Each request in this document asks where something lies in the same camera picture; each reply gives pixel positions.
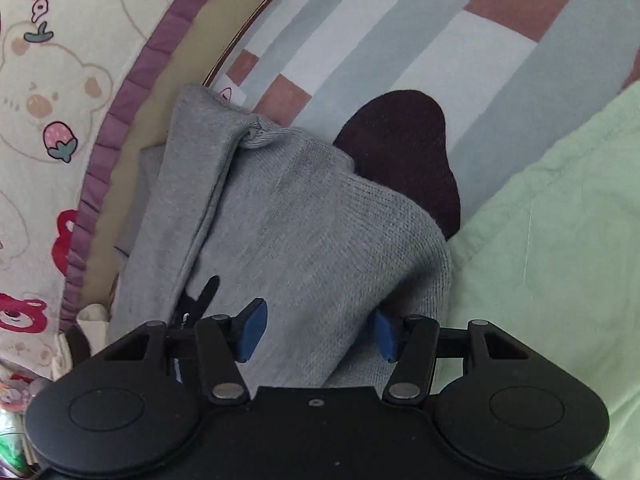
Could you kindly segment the folded white garment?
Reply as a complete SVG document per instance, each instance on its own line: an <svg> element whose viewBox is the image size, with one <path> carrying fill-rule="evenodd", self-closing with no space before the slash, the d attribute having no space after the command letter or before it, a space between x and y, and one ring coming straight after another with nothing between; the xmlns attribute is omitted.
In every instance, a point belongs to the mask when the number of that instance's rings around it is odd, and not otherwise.
<svg viewBox="0 0 640 480"><path fill-rule="evenodd" d="M75 323L55 336L52 378L58 380L75 366L106 347L110 315L102 304L89 304L76 316Z"/></svg>

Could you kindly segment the grey sweater with black cat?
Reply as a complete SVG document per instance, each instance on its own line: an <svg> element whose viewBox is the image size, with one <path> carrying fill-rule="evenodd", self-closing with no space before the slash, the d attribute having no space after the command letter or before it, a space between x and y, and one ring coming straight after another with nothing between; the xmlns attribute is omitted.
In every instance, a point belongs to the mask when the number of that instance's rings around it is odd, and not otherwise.
<svg viewBox="0 0 640 480"><path fill-rule="evenodd" d="M265 300L266 331L241 368L251 389L382 388L392 369L370 315L442 318L451 282L445 239L419 205L197 84L179 92L166 143L140 156L117 250L109 340L169 321L211 278L207 315Z"/></svg>

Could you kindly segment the light green quilted garment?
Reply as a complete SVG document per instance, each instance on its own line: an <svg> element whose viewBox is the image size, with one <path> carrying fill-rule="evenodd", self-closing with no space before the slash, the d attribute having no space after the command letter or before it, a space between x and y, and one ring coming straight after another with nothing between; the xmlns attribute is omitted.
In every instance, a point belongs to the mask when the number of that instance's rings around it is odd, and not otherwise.
<svg viewBox="0 0 640 480"><path fill-rule="evenodd" d="M594 468L639 474L639 89L556 142L449 242L447 322L484 318L602 398Z"/></svg>

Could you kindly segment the bear print quilt purple trim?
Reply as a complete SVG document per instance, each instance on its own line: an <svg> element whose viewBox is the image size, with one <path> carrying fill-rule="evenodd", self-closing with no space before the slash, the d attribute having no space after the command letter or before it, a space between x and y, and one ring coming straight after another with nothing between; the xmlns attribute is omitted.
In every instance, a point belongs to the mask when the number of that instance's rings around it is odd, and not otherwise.
<svg viewBox="0 0 640 480"><path fill-rule="evenodd" d="M111 174L208 0L1 0L1 405L52 378Z"/></svg>

